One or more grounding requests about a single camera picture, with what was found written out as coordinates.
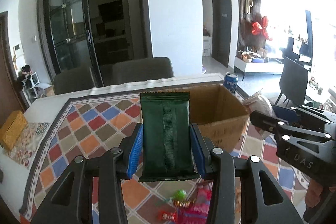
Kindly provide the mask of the person's right hand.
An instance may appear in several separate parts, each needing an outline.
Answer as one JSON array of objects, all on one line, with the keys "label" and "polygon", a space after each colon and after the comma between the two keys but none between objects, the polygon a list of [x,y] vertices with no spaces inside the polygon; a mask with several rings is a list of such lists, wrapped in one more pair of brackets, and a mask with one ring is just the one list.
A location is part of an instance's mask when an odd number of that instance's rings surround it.
[{"label": "person's right hand", "polygon": [[311,178],[305,196],[306,205],[310,208],[317,206],[321,200],[322,191],[323,186]]}]

